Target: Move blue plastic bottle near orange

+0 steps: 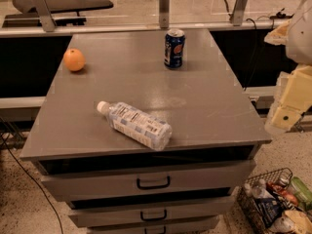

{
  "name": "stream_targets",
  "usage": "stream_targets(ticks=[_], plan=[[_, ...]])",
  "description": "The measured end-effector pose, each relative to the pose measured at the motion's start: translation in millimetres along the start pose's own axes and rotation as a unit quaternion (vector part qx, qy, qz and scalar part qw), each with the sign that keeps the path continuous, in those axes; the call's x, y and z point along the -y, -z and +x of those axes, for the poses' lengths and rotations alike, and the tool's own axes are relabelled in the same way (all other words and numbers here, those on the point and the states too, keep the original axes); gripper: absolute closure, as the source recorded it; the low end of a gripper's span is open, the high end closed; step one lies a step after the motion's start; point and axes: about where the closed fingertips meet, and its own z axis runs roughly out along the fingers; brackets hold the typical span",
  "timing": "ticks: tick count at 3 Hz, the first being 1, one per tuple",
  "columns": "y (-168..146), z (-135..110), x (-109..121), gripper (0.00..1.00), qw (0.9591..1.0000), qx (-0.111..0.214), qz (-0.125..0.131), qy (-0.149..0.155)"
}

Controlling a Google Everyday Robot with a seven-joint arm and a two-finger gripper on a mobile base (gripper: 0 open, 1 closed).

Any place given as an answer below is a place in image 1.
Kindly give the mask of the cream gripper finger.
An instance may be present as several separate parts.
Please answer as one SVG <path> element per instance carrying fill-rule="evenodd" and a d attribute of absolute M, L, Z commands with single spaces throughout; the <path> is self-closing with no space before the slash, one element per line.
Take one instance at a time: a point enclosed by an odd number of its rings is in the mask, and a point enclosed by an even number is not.
<path fill-rule="evenodd" d="M 264 42 L 271 45 L 285 45 L 288 39 L 290 20 L 283 22 L 264 37 Z"/>
<path fill-rule="evenodd" d="M 298 65 L 291 73 L 281 72 L 276 84 L 270 125 L 289 131 L 312 106 L 312 66 Z"/>

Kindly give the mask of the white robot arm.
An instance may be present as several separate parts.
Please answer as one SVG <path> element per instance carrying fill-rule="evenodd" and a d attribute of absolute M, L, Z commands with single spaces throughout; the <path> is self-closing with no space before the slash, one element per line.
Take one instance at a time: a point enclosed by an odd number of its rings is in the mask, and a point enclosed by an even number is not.
<path fill-rule="evenodd" d="M 290 20 L 269 32 L 264 41 L 284 45 L 297 63 L 290 74 L 281 72 L 265 130 L 271 135 L 289 131 L 312 106 L 312 0 L 301 0 Z"/>

